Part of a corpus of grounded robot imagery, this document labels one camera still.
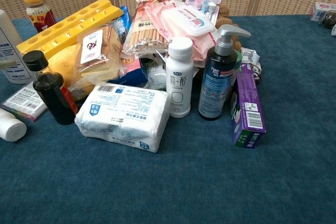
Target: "pump bottle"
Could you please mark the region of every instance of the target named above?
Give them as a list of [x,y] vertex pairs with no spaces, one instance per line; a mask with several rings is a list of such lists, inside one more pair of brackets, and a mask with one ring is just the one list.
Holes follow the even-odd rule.
[[227,90],[237,61],[233,50],[232,35],[250,37],[251,34],[239,27],[222,25],[218,34],[221,36],[216,46],[210,48],[205,62],[198,112],[207,120],[215,120],[222,113]]

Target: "blue tablecloth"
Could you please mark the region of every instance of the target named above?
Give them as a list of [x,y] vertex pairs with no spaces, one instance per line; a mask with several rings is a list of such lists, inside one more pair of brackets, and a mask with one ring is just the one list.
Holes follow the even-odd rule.
[[[232,144],[227,106],[200,118],[198,83],[156,154],[85,138],[47,111],[20,141],[0,140],[0,223],[335,223],[336,38],[306,15],[233,20],[261,56],[256,149]],[[0,82],[1,101],[21,87]]]

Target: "pink packaging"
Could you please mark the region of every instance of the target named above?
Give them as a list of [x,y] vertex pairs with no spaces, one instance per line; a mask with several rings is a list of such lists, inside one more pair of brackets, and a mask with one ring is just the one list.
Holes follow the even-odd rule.
[[190,38],[194,44],[193,59],[194,65],[204,68],[206,54],[208,50],[216,45],[216,35],[214,33],[206,33],[201,36],[193,37],[187,34],[182,28],[175,26],[161,15],[165,10],[176,8],[184,5],[180,2],[161,2],[145,7],[146,14],[149,16],[154,27],[159,31],[160,35],[167,41],[176,36],[185,36]]

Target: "small box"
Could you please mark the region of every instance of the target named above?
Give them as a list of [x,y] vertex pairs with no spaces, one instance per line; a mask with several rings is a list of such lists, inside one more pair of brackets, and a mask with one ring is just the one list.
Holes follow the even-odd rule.
[[266,128],[252,65],[241,65],[230,104],[234,145],[255,148]]
[[329,10],[336,10],[336,5],[323,2],[316,2],[310,11],[310,20],[319,21],[319,18]]

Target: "dark glass bottle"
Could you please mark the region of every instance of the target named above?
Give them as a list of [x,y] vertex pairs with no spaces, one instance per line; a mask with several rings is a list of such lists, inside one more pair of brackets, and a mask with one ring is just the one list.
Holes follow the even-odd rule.
[[48,67],[49,63],[41,51],[26,53],[23,61],[34,74],[34,89],[55,120],[62,125],[73,123],[78,107],[64,84],[63,76]]

